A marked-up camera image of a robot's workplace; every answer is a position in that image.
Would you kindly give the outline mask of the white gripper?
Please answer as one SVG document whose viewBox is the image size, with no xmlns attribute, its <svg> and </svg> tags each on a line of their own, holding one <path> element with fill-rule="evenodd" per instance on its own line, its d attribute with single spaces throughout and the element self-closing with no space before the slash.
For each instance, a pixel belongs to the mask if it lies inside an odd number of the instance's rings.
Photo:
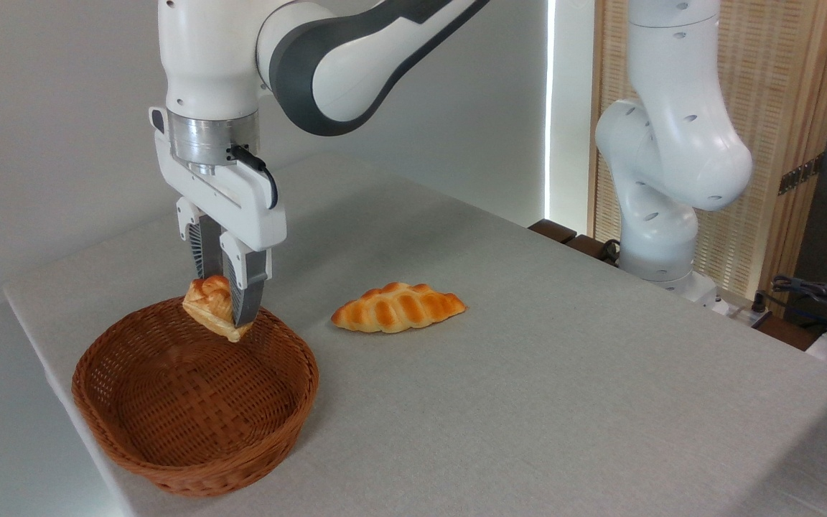
<svg viewBox="0 0 827 517">
<path fill-rule="evenodd" d="M 284 202 L 259 150 L 259 112 L 233 120 L 195 120 L 149 109 L 161 174 L 182 197 L 180 238 L 197 278 L 229 281 L 234 327 L 256 319 L 271 276 L 266 249 L 286 238 Z M 221 235 L 221 226 L 226 232 Z"/>
</svg>

